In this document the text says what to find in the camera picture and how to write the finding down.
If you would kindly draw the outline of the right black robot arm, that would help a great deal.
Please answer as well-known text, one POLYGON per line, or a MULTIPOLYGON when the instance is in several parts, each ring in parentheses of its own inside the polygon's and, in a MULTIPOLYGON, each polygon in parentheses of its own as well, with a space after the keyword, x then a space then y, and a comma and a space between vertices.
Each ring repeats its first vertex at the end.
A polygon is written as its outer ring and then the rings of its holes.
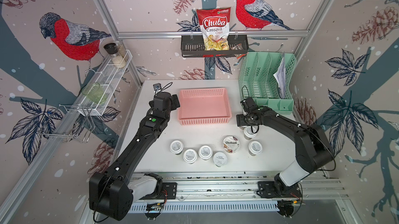
POLYGON ((274 177, 273 193, 282 196, 300 180, 335 160, 323 128, 290 120, 249 97, 240 102, 245 114, 236 116, 237 126, 266 126, 288 137, 295 144, 295 160, 274 177))

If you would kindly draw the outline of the white yogurt bottle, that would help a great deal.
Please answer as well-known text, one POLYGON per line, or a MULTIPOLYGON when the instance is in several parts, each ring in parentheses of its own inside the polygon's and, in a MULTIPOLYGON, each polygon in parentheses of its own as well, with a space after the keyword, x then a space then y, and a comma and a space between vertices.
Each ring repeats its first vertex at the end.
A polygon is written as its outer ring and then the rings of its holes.
POLYGON ((245 127, 244 130, 243 130, 243 133, 244 133, 244 137, 245 137, 246 140, 252 140, 252 139, 255 138, 256 135, 257 135, 257 134, 252 130, 252 127, 251 127, 251 126, 245 127))
POLYGON ((251 156, 257 156, 263 152, 263 146, 258 141, 252 141, 248 145, 248 152, 251 156))

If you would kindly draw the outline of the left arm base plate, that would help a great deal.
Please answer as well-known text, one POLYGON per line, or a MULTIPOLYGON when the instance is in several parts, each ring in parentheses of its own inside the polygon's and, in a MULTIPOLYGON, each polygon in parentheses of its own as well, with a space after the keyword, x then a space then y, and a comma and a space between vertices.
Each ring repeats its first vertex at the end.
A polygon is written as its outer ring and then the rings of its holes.
POLYGON ((162 188, 159 192, 155 192, 151 195, 143 197, 144 200, 164 200, 167 198, 168 200, 174 200, 177 194, 177 183, 175 182, 166 182, 162 184, 162 188))

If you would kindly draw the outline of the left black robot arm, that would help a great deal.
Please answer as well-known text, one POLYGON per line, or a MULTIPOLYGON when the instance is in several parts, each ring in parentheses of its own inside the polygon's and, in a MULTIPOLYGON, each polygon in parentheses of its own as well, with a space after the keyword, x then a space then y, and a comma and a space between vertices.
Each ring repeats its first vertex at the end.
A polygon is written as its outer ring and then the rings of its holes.
POLYGON ((103 173, 95 172, 90 178, 89 207, 95 213, 122 220, 135 201, 167 196, 162 191, 162 177, 157 174, 144 174, 131 181, 141 159, 167 127, 171 111, 180 107, 178 96, 168 92, 154 95, 149 105, 149 111, 122 154, 103 173))

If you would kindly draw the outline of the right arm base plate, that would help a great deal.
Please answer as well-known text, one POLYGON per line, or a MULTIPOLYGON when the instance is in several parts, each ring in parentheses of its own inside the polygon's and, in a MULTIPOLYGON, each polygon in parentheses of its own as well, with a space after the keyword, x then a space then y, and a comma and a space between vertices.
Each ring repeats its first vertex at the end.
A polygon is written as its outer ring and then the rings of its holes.
POLYGON ((278 181, 259 181, 256 194, 261 198, 298 198, 302 197, 302 190, 298 183, 293 186, 285 186, 278 181))

